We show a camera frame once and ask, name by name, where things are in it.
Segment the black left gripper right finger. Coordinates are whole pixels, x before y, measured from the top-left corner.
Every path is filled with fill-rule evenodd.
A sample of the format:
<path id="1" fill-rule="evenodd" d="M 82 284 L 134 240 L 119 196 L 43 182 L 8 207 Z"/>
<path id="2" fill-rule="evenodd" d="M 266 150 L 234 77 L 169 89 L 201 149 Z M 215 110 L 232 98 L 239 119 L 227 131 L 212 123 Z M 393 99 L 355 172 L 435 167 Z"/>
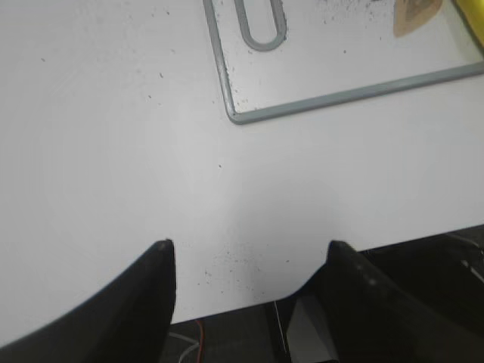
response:
<path id="1" fill-rule="evenodd" d="M 412 240 L 357 251 L 334 240 L 315 276 L 342 362 L 481 362 L 483 249 Z"/>

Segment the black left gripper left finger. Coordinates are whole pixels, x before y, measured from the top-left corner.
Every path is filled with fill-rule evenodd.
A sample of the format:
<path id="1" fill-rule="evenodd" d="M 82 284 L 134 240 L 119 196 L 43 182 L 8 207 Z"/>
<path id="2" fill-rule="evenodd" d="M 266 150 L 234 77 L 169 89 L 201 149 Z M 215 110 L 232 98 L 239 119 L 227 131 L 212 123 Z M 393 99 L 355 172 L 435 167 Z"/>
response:
<path id="1" fill-rule="evenodd" d="M 175 249 L 150 246 L 70 312 L 1 348 L 3 362 L 158 362 L 176 299 Z"/>

